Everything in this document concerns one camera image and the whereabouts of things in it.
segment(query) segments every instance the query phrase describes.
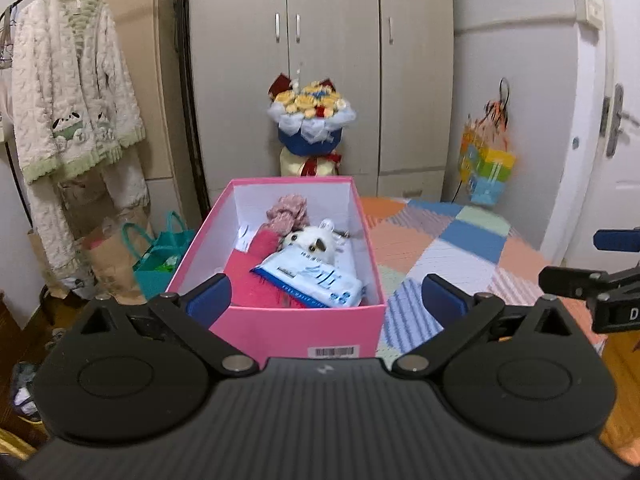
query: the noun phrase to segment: teal shopping bag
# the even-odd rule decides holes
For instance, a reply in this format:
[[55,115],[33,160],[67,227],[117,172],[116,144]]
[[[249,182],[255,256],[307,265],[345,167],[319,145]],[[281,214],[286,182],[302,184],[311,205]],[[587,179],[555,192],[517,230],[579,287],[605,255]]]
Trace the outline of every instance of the teal shopping bag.
[[[180,226],[181,231],[179,233],[174,232],[174,221]],[[180,215],[175,211],[169,211],[166,214],[166,231],[171,237],[171,245],[183,249],[183,255],[187,252],[191,242],[193,242],[193,239],[196,237],[196,231],[187,229],[182,218],[180,218]]]
[[[174,219],[180,224],[181,232],[173,231]],[[131,229],[149,243],[144,254],[139,254],[130,242]],[[122,226],[122,241],[136,259],[133,275],[147,300],[166,290],[194,236],[194,231],[185,229],[184,222],[175,211],[167,215],[167,231],[161,232],[155,240],[137,224],[128,222]]]

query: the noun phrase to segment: hook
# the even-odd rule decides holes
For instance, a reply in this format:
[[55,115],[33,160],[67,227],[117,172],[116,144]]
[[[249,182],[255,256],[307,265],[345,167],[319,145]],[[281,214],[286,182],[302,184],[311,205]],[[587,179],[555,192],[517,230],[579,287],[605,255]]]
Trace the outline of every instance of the hook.
[[[502,85],[505,85],[507,88],[507,97],[503,97],[504,93],[502,90]],[[500,79],[500,102],[502,103],[502,107],[506,107],[507,103],[509,102],[509,97],[511,95],[511,87],[509,85],[509,80],[505,77],[503,77],[502,79]]]

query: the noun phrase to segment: round black pad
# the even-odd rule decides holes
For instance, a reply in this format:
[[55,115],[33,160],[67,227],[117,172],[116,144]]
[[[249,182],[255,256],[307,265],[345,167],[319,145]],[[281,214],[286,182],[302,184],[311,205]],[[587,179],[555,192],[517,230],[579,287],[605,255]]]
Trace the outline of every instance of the round black pad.
[[498,368],[498,382],[516,397],[548,400],[561,396],[571,387],[571,374],[551,361],[520,359]]
[[96,397],[126,397],[144,390],[154,378],[153,367],[135,357],[105,357],[80,371],[82,389]]
[[452,407],[473,425],[525,442],[599,431],[615,401],[598,355],[555,335],[473,346],[450,362],[442,385]]
[[66,343],[34,382],[45,424],[66,440],[143,440],[188,418],[207,393],[206,368],[175,344],[109,333]]

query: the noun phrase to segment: blue square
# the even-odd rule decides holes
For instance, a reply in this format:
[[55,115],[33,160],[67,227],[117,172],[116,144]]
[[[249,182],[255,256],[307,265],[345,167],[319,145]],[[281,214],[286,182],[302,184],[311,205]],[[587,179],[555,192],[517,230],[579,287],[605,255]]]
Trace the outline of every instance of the blue square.
[[460,211],[462,211],[461,205],[452,204],[449,202],[425,202],[423,200],[409,200],[409,205],[413,207],[419,207],[420,209],[426,209],[427,211],[433,211],[434,213],[444,216],[455,217]]
[[454,220],[444,229],[440,240],[497,264],[507,238],[467,222]]

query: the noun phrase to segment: pink shoebox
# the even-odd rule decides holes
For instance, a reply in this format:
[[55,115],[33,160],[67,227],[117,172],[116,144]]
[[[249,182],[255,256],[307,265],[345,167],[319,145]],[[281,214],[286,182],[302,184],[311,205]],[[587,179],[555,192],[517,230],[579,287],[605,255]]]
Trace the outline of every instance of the pink shoebox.
[[362,205],[350,177],[246,178],[232,180],[198,231],[168,291],[183,294],[222,272],[233,249],[246,250],[265,212],[281,196],[307,200],[311,225],[330,218],[348,238],[336,264],[350,268],[365,286],[361,306],[351,308],[247,308],[230,306],[210,330],[256,359],[269,357],[373,357],[385,302]]

